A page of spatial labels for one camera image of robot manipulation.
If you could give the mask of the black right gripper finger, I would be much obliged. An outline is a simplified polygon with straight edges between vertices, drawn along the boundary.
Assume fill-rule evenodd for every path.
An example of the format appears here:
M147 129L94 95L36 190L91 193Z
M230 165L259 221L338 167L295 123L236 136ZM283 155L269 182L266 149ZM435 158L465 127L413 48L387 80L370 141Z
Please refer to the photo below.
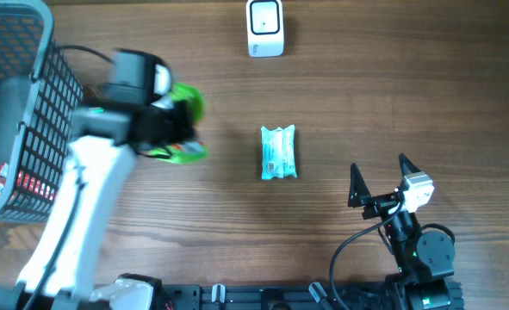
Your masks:
M420 172L420 169L404 153L399 155L399 164L402 176Z
M359 208L368 204L371 193L363 179L356 163L351 164L351 185L348 197L348 206Z

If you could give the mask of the green snack bag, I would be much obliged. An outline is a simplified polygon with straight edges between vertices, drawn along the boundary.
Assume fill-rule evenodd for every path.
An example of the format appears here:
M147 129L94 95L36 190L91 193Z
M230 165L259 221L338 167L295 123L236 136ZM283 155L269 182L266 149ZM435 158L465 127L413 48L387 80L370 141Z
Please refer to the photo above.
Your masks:
M175 83L170 98L177 112L172 122L171 141L165 142L143 153L145 157L154 158L172 164L189 164L207 157L208 148L196 136L195 126L205 115L205 99L194 86Z

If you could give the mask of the light blue tissue pack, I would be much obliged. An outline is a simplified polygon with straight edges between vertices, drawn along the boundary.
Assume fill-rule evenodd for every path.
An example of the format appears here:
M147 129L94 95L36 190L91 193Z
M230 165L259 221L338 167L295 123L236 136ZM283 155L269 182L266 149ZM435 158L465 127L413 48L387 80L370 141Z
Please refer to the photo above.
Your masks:
M263 180L297 178L295 163L295 125L269 130L261 127Z

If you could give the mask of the red candy bar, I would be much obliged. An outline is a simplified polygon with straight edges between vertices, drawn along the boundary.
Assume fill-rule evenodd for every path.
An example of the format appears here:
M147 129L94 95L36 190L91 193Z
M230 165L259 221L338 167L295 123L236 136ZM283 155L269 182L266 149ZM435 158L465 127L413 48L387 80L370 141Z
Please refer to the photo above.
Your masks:
M42 196L50 202L53 202L57 195L57 190L54 187L42 182L39 178L32 177L22 170L17 174L16 186L34 195Z

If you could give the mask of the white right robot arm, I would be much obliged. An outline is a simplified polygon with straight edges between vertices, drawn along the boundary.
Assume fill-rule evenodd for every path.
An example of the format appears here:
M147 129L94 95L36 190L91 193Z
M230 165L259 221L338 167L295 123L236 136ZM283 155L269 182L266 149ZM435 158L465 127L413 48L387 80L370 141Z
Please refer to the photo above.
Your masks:
M398 267L383 283L388 303L395 309L464 309L461 284L451 280L454 233L443 225L422 225L416 217L431 199L433 180L403 153L399 164L400 185L384 195L372 195L352 164L348 199L349 207L363 210L364 219L381 221L376 230Z

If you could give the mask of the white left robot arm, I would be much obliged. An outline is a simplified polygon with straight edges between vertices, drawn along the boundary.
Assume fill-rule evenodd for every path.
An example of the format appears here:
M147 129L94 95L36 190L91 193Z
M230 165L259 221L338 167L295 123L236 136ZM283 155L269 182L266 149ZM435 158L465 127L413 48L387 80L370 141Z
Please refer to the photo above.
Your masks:
M136 159L148 146L189 142L202 104L89 102L74 114L76 138L47 225L14 287L0 286L0 309L158 309L159 279L123 275L96 287L102 236Z

